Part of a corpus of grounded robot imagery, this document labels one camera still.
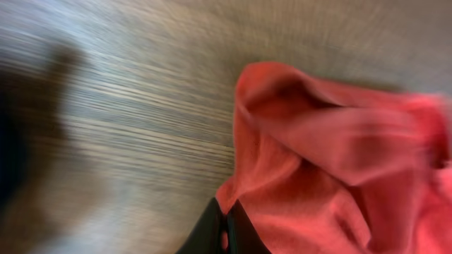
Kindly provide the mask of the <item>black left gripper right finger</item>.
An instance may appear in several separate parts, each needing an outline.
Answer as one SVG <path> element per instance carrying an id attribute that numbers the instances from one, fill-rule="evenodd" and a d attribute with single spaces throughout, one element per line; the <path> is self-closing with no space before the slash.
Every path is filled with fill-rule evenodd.
<path id="1" fill-rule="evenodd" d="M 227 240 L 229 254 L 270 254 L 240 201 L 227 213 Z"/>

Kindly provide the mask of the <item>red t-shirt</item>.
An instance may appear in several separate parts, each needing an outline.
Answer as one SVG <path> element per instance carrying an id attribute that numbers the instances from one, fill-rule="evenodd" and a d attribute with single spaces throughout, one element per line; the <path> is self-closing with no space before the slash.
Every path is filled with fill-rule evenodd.
<path id="1" fill-rule="evenodd" d="M 272 253 L 450 253 L 449 135 L 441 97 L 253 63 L 216 198 L 240 203 Z"/>

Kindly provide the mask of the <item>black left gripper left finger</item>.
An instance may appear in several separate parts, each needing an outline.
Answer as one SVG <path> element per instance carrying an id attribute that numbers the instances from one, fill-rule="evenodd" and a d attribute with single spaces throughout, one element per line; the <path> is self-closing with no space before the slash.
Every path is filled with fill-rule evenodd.
<path id="1" fill-rule="evenodd" d="M 223 229 L 223 214 L 217 200 L 212 198 L 176 254 L 226 254 Z"/>

